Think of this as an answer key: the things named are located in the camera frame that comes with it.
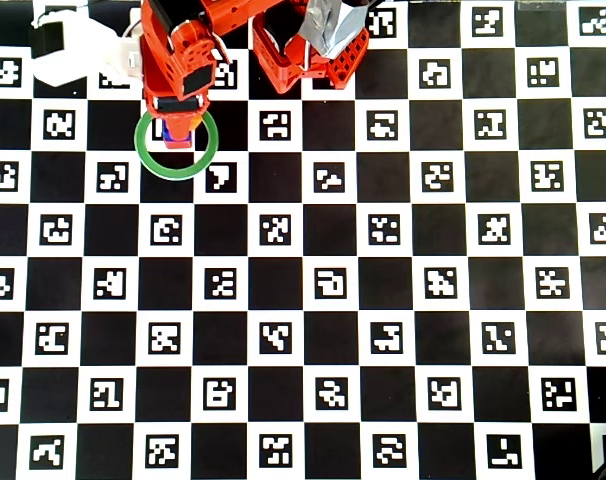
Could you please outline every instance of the green ring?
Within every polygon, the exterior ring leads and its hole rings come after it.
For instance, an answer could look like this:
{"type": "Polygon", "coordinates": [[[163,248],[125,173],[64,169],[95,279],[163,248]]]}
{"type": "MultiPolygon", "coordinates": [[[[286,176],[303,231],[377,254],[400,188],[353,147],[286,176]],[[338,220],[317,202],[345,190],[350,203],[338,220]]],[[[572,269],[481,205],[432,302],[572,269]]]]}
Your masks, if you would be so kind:
{"type": "Polygon", "coordinates": [[[152,123],[152,120],[153,118],[152,115],[150,115],[150,112],[145,112],[140,118],[139,122],[136,124],[136,129],[134,130],[134,146],[136,147],[139,157],[141,157],[141,163],[154,175],[166,180],[187,180],[194,177],[194,175],[201,170],[204,170],[212,163],[214,155],[219,149],[219,131],[216,128],[214,118],[209,112],[203,114],[203,123],[205,124],[208,134],[205,153],[203,153],[203,156],[198,162],[185,168],[164,167],[154,160],[147,151],[147,147],[145,146],[145,134],[147,133],[147,129],[150,126],[150,123],[152,123]]]}

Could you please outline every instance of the black and white pattern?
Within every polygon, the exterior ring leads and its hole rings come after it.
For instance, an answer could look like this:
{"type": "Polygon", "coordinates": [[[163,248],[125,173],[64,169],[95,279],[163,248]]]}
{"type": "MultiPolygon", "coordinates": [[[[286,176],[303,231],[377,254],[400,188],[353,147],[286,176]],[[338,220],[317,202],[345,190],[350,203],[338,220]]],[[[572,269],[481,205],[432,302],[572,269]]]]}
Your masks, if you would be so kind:
{"type": "MultiPolygon", "coordinates": [[[[140,80],[37,81],[46,5],[11,3],[0,478],[587,479],[606,461],[606,0],[384,2],[342,91],[278,95],[251,29],[225,35],[219,152],[188,182],[140,164],[140,80]]],[[[149,150],[193,164],[199,129],[168,151],[155,121],[149,150]]]]}

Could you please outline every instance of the checkerboard mat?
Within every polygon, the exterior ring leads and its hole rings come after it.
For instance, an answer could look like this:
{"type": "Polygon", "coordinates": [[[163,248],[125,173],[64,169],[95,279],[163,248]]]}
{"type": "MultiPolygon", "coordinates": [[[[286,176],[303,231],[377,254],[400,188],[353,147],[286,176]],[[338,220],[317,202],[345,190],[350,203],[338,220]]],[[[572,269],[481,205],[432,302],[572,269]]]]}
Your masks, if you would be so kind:
{"type": "Polygon", "coordinates": [[[240,29],[186,182],[140,82],[33,78],[72,3],[0,2],[0,480],[606,461],[606,1],[384,3],[344,91],[284,96],[240,29]]]}

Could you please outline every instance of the white square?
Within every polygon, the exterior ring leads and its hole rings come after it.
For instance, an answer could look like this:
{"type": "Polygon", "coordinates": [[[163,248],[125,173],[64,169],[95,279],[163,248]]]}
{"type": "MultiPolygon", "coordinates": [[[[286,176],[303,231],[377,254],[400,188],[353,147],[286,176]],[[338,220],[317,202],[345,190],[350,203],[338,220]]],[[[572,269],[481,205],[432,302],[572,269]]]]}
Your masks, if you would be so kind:
{"type": "Polygon", "coordinates": [[[31,99],[34,94],[33,84],[31,49],[0,47],[0,98],[31,99]],[[13,59],[19,59],[21,65],[13,59]]]}
{"type": "Polygon", "coordinates": [[[234,88],[234,89],[233,88],[226,88],[226,89],[210,88],[208,91],[208,96],[210,97],[210,101],[219,102],[219,101],[227,101],[227,100],[247,100],[248,99],[249,78],[250,78],[248,69],[249,69],[250,55],[251,55],[250,51],[245,48],[243,48],[243,49],[228,48],[227,49],[227,56],[230,59],[230,62],[232,62],[233,66],[236,66],[236,75],[229,68],[226,71],[225,69],[227,68],[227,64],[225,62],[223,62],[222,64],[219,64],[217,67],[218,75],[217,75],[217,79],[215,80],[215,82],[222,83],[224,81],[227,81],[227,77],[229,77],[229,79],[232,82],[235,82],[236,88],[234,88]]]}
{"type": "Polygon", "coordinates": [[[25,310],[25,292],[27,289],[27,258],[7,256],[0,257],[0,269],[11,269],[14,281],[0,273],[0,282],[5,283],[5,295],[0,296],[0,312],[22,312],[25,310]]]}
{"type": "Polygon", "coordinates": [[[399,100],[359,100],[355,104],[357,152],[408,152],[410,106],[399,100]],[[372,121],[368,124],[368,112],[372,121]]]}
{"type": "MultiPolygon", "coordinates": [[[[223,405],[225,399],[214,398],[219,405],[223,405]]],[[[192,422],[205,423],[243,423],[247,422],[248,411],[248,370],[246,366],[231,367],[231,366],[210,366],[199,365],[192,367],[192,422]],[[230,406],[231,396],[234,396],[236,405],[234,410],[211,410],[205,409],[205,402],[208,399],[207,391],[205,390],[205,379],[217,379],[218,387],[222,387],[220,379],[234,379],[230,391],[230,396],[227,397],[228,406],[230,406]]]]}
{"type": "Polygon", "coordinates": [[[463,48],[510,48],[516,45],[516,37],[514,35],[514,2],[505,1],[470,1],[461,2],[461,47],[463,48]],[[483,7],[491,10],[500,10],[500,18],[496,24],[492,21],[496,18],[491,16],[487,19],[483,17],[486,13],[482,13],[482,18],[475,19],[478,13],[474,10],[475,7],[483,7]],[[481,29],[485,29],[488,33],[492,29],[498,28],[502,24],[503,32],[497,29],[497,35],[485,35],[480,32],[473,31],[474,21],[483,22],[481,29]]]}
{"type": "Polygon", "coordinates": [[[587,369],[585,367],[530,366],[528,375],[530,380],[530,411],[532,412],[532,423],[590,423],[590,409],[587,395],[587,369]],[[563,383],[565,383],[565,380],[573,381],[570,385],[573,383],[571,388],[574,390],[576,398],[576,410],[543,410],[544,403],[546,404],[546,408],[554,407],[556,405],[556,398],[553,396],[553,388],[555,385],[550,385],[547,382],[543,385],[543,379],[560,379],[563,383]]]}
{"type": "Polygon", "coordinates": [[[449,311],[470,309],[470,286],[467,257],[417,257],[412,258],[412,290],[414,299],[414,310],[416,311],[449,311]],[[433,274],[436,271],[446,275],[433,274]],[[428,273],[432,280],[427,280],[428,273]],[[443,282],[443,292],[438,291],[438,280],[443,282]],[[451,296],[451,286],[456,285],[456,297],[451,296]],[[428,296],[428,288],[437,289],[428,296]]]}
{"type": "Polygon", "coordinates": [[[474,421],[472,367],[418,365],[414,371],[416,375],[416,420],[419,423],[471,423],[474,421]],[[439,386],[438,383],[435,384],[439,381],[442,382],[442,386],[439,386]],[[430,399],[435,404],[446,403],[447,409],[430,410],[430,399]]]}
{"type": "Polygon", "coordinates": [[[461,151],[410,153],[412,203],[465,203],[465,156],[461,151]]]}
{"type": "Polygon", "coordinates": [[[0,367],[0,425],[13,425],[21,421],[21,385],[23,383],[23,369],[21,367],[0,367]]]}
{"type": "Polygon", "coordinates": [[[205,171],[194,177],[194,203],[248,203],[249,185],[248,152],[221,151],[205,171]]]}
{"type": "Polygon", "coordinates": [[[305,326],[302,311],[251,310],[247,312],[247,322],[248,365],[294,367],[305,363],[305,326]],[[269,342],[274,348],[265,344],[262,351],[261,342],[269,342]],[[288,346],[291,346],[291,353],[287,353],[288,346]]]}
{"type": "Polygon", "coordinates": [[[250,257],[302,257],[303,205],[250,203],[247,234],[250,257]]]}
{"type": "Polygon", "coordinates": [[[575,203],[574,150],[520,150],[521,203],[575,203]]]}
{"type": "MultiPolygon", "coordinates": [[[[66,480],[76,474],[76,423],[22,423],[19,425],[16,448],[16,478],[25,480],[66,480]],[[61,467],[47,470],[30,470],[32,437],[63,436],[63,458],[56,458],[61,467]]],[[[39,452],[48,458],[45,451],[39,452]]]]}
{"type": "Polygon", "coordinates": [[[27,255],[29,257],[83,256],[84,204],[31,203],[27,228],[27,255]]]}
{"type": "Polygon", "coordinates": [[[606,310],[583,312],[583,340],[585,364],[589,367],[606,367],[606,310]]]}
{"type": "Polygon", "coordinates": [[[596,472],[606,462],[603,451],[603,437],[606,436],[606,423],[590,423],[592,443],[592,472],[596,472]]]}
{"type": "Polygon", "coordinates": [[[0,162],[4,163],[0,170],[0,204],[30,203],[31,152],[0,150],[0,162]],[[18,162],[18,172],[13,162],[18,162]]]}
{"type": "Polygon", "coordinates": [[[247,114],[249,152],[303,150],[303,103],[300,100],[250,100],[247,114]],[[261,137],[262,129],[265,139],[261,137]]]}
{"type": "Polygon", "coordinates": [[[463,149],[480,152],[518,150],[519,122],[516,99],[464,99],[463,149]],[[477,120],[483,122],[478,132],[475,126],[477,120]]]}
{"type": "Polygon", "coordinates": [[[524,310],[471,310],[470,351],[479,367],[527,366],[527,321],[524,310]]]}
{"type": "Polygon", "coordinates": [[[305,204],[356,203],[356,153],[305,151],[301,155],[305,204]]]}
{"type": "Polygon", "coordinates": [[[87,100],[75,98],[33,99],[31,149],[34,152],[85,152],[87,150],[87,100]],[[45,120],[46,114],[50,119],[49,122],[45,120]],[[48,135],[56,135],[56,137],[46,137],[46,129],[49,132],[48,135]]]}
{"type": "Polygon", "coordinates": [[[80,311],[28,310],[23,318],[21,365],[60,368],[78,367],[81,364],[80,311]]]}
{"type": "Polygon", "coordinates": [[[250,422],[247,424],[247,478],[261,480],[303,480],[305,478],[305,425],[302,422],[250,422]],[[276,440],[279,436],[292,436],[291,457],[288,459],[291,467],[260,467],[260,457],[263,452],[261,435],[276,440]]]}
{"type": "Polygon", "coordinates": [[[583,296],[581,286],[581,260],[575,256],[528,256],[523,257],[523,288],[525,292],[525,309],[528,311],[580,311],[583,310],[583,296]],[[569,273],[570,298],[562,298],[563,294],[555,298],[556,290],[563,290],[565,285],[557,284],[555,286],[543,285],[544,291],[553,291],[554,295],[545,295],[537,298],[537,278],[536,269],[543,268],[546,271],[553,271],[555,267],[567,268],[569,273]]]}
{"type": "Polygon", "coordinates": [[[359,365],[367,367],[416,365],[414,312],[407,310],[359,311],[359,365]],[[385,332],[388,338],[373,338],[372,324],[375,324],[376,330],[385,332]]]}
{"type": "Polygon", "coordinates": [[[572,99],[572,131],[575,150],[606,150],[606,97],[572,99]]]}
{"type": "Polygon", "coordinates": [[[495,480],[496,478],[528,480],[535,478],[534,442],[532,438],[532,425],[530,423],[475,423],[474,450],[476,457],[476,478],[478,480],[495,480]],[[507,450],[508,446],[506,443],[504,456],[488,459],[488,435],[518,435],[521,444],[520,455],[518,455],[518,452],[507,450]],[[513,465],[512,462],[520,463],[521,468],[514,468],[512,466],[502,467],[502,465],[513,465]]]}
{"type": "Polygon", "coordinates": [[[139,304],[138,289],[138,257],[83,257],[81,310],[136,311],[139,304]],[[107,270],[95,272],[95,269],[107,270]]]}
{"type": "Polygon", "coordinates": [[[603,17],[596,15],[594,17],[594,23],[591,21],[581,22],[579,19],[579,10],[582,7],[601,7],[601,9],[606,9],[606,0],[598,2],[594,0],[577,0],[567,3],[567,36],[570,47],[606,47],[606,31],[604,32],[604,35],[586,35],[586,33],[589,33],[590,29],[597,28],[596,24],[600,23],[600,20],[603,17]]]}
{"type": "Polygon", "coordinates": [[[358,310],[358,272],[357,257],[304,257],[303,310],[358,310]]]}
{"type": "Polygon", "coordinates": [[[192,309],[198,312],[244,312],[248,309],[247,257],[198,257],[193,266],[192,309]],[[234,296],[218,295],[206,298],[207,269],[234,272],[234,296]]]}
{"type": "Polygon", "coordinates": [[[419,478],[418,428],[416,422],[363,422],[361,423],[361,478],[363,480],[407,480],[419,478]],[[396,438],[405,447],[405,467],[381,468],[374,466],[375,455],[383,457],[396,453],[392,450],[374,449],[374,435],[385,435],[388,442],[396,438]]]}
{"type": "Polygon", "coordinates": [[[140,100],[142,96],[143,82],[139,78],[100,70],[87,77],[88,100],[140,100]]]}
{"type": "Polygon", "coordinates": [[[460,48],[409,48],[407,55],[410,98],[421,100],[463,98],[460,48]]]}
{"type": "Polygon", "coordinates": [[[359,257],[412,256],[411,204],[362,203],[356,214],[359,257]]]}
{"type": "Polygon", "coordinates": [[[139,311],[136,319],[136,365],[191,367],[193,330],[192,312],[139,311]]]}
{"type": "Polygon", "coordinates": [[[515,52],[517,98],[572,98],[569,47],[519,47],[515,52]],[[530,70],[534,69],[531,72],[528,71],[528,59],[539,59],[530,65],[530,70]],[[547,78],[533,78],[529,82],[529,73],[558,75],[559,86],[552,86],[552,79],[547,78]]]}
{"type": "Polygon", "coordinates": [[[407,2],[386,2],[368,12],[366,28],[370,35],[368,50],[403,50],[407,48],[407,2]]]}
{"type": "Polygon", "coordinates": [[[139,205],[140,257],[193,257],[194,205],[142,203],[139,205]]]}
{"type": "Polygon", "coordinates": [[[85,203],[138,205],[140,200],[141,159],[136,152],[85,153],[85,203]]]}
{"type": "Polygon", "coordinates": [[[606,202],[578,202],[579,255],[582,257],[606,257],[606,202]],[[596,230],[590,225],[590,217],[600,219],[596,230]]]}
{"type": "Polygon", "coordinates": [[[468,256],[523,256],[520,203],[468,203],[465,206],[465,217],[468,256]]]}
{"type": "Polygon", "coordinates": [[[306,365],[303,367],[303,418],[305,422],[359,422],[361,420],[359,366],[306,365]],[[322,390],[317,391],[317,379],[323,379],[322,390]],[[343,382],[345,382],[343,379],[347,379],[347,395],[342,386],[335,381],[336,379],[343,382]],[[334,405],[334,407],[317,410],[317,403],[328,407],[334,405]]]}
{"type": "Polygon", "coordinates": [[[78,423],[134,423],[136,416],[136,367],[79,368],[78,423]],[[92,388],[92,381],[97,380],[92,388]],[[101,405],[114,410],[96,410],[101,405]]]}
{"type": "Polygon", "coordinates": [[[187,480],[191,477],[192,424],[189,422],[137,422],[132,446],[132,478],[141,480],[187,480]],[[178,468],[146,468],[147,436],[178,435],[178,468]]]}

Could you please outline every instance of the black square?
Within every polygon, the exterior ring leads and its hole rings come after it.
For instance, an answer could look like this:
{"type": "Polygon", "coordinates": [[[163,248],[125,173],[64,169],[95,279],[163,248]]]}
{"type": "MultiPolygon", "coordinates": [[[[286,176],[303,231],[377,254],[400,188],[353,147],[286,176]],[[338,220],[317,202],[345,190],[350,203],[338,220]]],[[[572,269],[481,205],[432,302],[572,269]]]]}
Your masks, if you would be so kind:
{"type": "Polygon", "coordinates": [[[23,314],[0,312],[0,366],[20,366],[23,314]]]}
{"type": "Polygon", "coordinates": [[[301,258],[250,258],[250,310],[303,308],[301,258]]]}
{"type": "Polygon", "coordinates": [[[0,425],[0,478],[16,478],[18,435],[18,425],[0,425]]]}
{"type": "Polygon", "coordinates": [[[32,202],[83,202],[85,153],[32,152],[32,202]]]}
{"type": "Polygon", "coordinates": [[[250,153],[250,202],[300,201],[300,153],[250,153]]]}
{"type": "Polygon", "coordinates": [[[518,108],[521,149],[572,148],[569,98],[519,100],[518,108]]]}
{"type": "Polygon", "coordinates": [[[0,100],[0,149],[30,149],[31,112],[30,100],[0,100]]]}
{"type": "Polygon", "coordinates": [[[0,255],[25,255],[27,205],[0,205],[0,255]]]}
{"type": "Polygon", "coordinates": [[[138,101],[90,100],[87,107],[88,150],[134,150],[132,132],[141,118],[138,101]]]}
{"type": "Polygon", "coordinates": [[[409,46],[443,48],[461,46],[459,3],[408,3],[409,46]]]}
{"type": "Polygon", "coordinates": [[[474,421],[529,422],[527,367],[474,367],[474,421]]]}
{"type": "Polygon", "coordinates": [[[133,437],[132,424],[79,425],[77,478],[131,478],[133,437]]]}
{"type": "Polygon", "coordinates": [[[80,258],[29,258],[27,310],[79,310],[80,258]]]}
{"type": "Polygon", "coordinates": [[[487,468],[521,469],[520,435],[487,435],[487,468]]]}
{"type": "Polygon", "coordinates": [[[470,365],[467,312],[415,312],[417,365],[470,365]]]}
{"type": "Polygon", "coordinates": [[[518,202],[517,152],[465,152],[468,202],[518,202]]]}
{"type": "Polygon", "coordinates": [[[21,423],[76,422],[78,368],[23,368],[21,423]]]}
{"type": "Polygon", "coordinates": [[[418,427],[421,478],[475,478],[473,424],[420,423],[418,427]],[[443,452],[448,452],[446,462],[443,452]]]}
{"type": "Polygon", "coordinates": [[[524,204],[525,255],[577,255],[578,233],[574,204],[524,204]]]}
{"type": "Polygon", "coordinates": [[[464,98],[516,97],[513,48],[463,49],[464,98]]]}
{"type": "Polygon", "coordinates": [[[356,255],[355,205],[304,205],[304,255],[356,255]]]}
{"type": "Polygon", "coordinates": [[[86,205],[85,255],[138,253],[138,205],[86,205]]]}
{"type": "Polygon", "coordinates": [[[190,367],[137,368],[136,421],[190,421],[190,367]]]}
{"type": "Polygon", "coordinates": [[[305,312],[306,365],[358,365],[356,312],[305,312]]]}
{"type": "Polygon", "coordinates": [[[303,368],[250,367],[249,420],[303,420],[303,368]]]}
{"type": "Polygon", "coordinates": [[[354,150],[354,102],[303,102],[303,150],[354,150]]]}
{"type": "Polygon", "coordinates": [[[139,259],[139,310],[191,310],[192,259],[139,259]]]}
{"type": "Polygon", "coordinates": [[[460,100],[411,100],[411,149],[462,150],[462,116],[460,100]]]}
{"type": "Polygon", "coordinates": [[[247,255],[247,205],[196,205],[194,254],[247,255]]]}
{"type": "Polygon", "coordinates": [[[585,365],[581,312],[527,312],[527,337],[530,365],[585,365]]]}
{"type": "Polygon", "coordinates": [[[246,365],[245,312],[194,313],[194,365],[246,365]]]}
{"type": "Polygon", "coordinates": [[[412,308],[411,258],[359,258],[359,308],[412,308]]]}
{"type": "Polygon", "coordinates": [[[136,313],[83,312],[81,365],[134,365],[136,313]]]}
{"type": "MultiPolygon", "coordinates": [[[[153,152],[152,158],[168,168],[184,168],[194,164],[190,152],[153,152]]],[[[194,182],[168,182],[147,168],[141,168],[141,203],[192,203],[194,182]]]]}
{"type": "Polygon", "coordinates": [[[472,309],[525,308],[523,262],[520,257],[470,258],[469,269],[472,309]]]}
{"type": "Polygon", "coordinates": [[[523,8],[515,4],[516,45],[538,47],[567,45],[567,18],[564,3],[554,8],[523,8]]]}
{"type": "Polygon", "coordinates": [[[606,48],[572,48],[572,95],[606,97],[606,48]]]}
{"type": "Polygon", "coordinates": [[[192,478],[247,478],[247,424],[192,424],[192,478]]]}
{"type": "Polygon", "coordinates": [[[361,367],[361,421],[416,421],[414,367],[361,367]]]}
{"type": "Polygon", "coordinates": [[[536,478],[590,478],[593,472],[590,426],[532,425],[536,478]],[[572,459],[558,462],[554,459],[572,459]]]}
{"type": "Polygon", "coordinates": [[[356,71],[356,99],[407,98],[405,50],[368,50],[356,71]]]}
{"type": "Polygon", "coordinates": [[[606,367],[587,368],[590,422],[606,423],[606,367]]]}
{"type": "Polygon", "coordinates": [[[414,255],[465,255],[465,205],[412,205],[414,255]]]}
{"type": "Polygon", "coordinates": [[[606,151],[576,151],[576,195],[579,202],[606,202],[606,151]]]}
{"type": "Polygon", "coordinates": [[[409,202],[407,153],[357,153],[359,202],[409,202]]]}
{"type": "Polygon", "coordinates": [[[358,423],[306,423],[305,478],[359,478],[359,432],[358,423]]]}
{"type": "Polygon", "coordinates": [[[606,257],[582,257],[581,282],[584,308],[606,310],[606,257]]]}

